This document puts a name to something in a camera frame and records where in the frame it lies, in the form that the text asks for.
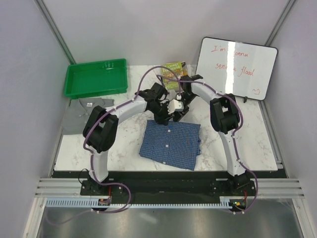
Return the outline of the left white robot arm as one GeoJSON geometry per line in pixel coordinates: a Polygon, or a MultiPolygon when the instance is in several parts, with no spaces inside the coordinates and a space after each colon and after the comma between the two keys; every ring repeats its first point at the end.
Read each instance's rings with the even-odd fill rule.
{"type": "Polygon", "coordinates": [[[167,125],[172,118],[167,108],[169,102],[163,102],[162,99],[167,94],[168,91],[162,85],[155,83],[151,89],[135,93],[134,98],[120,105],[108,109],[101,106],[93,108],[83,136],[84,149],[91,153],[89,175],[94,180],[91,188],[96,194],[103,195],[109,188],[105,180],[108,177],[107,156],[115,142],[119,124],[136,114],[149,111],[157,124],[167,125]]]}

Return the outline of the blue plaid long sleeve shirt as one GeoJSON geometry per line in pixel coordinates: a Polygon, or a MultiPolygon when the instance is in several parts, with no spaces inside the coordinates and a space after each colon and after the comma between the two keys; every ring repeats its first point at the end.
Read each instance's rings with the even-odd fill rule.
{"type": "Polygon", "coordinates": [[[160,125],[148,120],[139,155],[164,165],[193,171],[201,153],[200,128],[195,123],[169,121],[168,125],[160,125]]]}

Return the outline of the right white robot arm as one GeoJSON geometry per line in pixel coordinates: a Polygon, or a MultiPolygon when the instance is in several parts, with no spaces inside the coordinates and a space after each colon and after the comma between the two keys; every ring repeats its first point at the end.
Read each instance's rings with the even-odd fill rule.
{"type": "Polygon", "coordinates": [[[224,94],[207,85],[200,75],[182,76],[179,80],[183,92],[181,102],[184,109],[173,113],[173,121],[181,120],[189,111],[190,103],[200,97],[210,106],[210,120],[218,132],[225,151],[227,172],[233,176],[245,173],[246,167],[239,157],[235,133],[243,125],[243,117],[233,94],[224,94]]]}

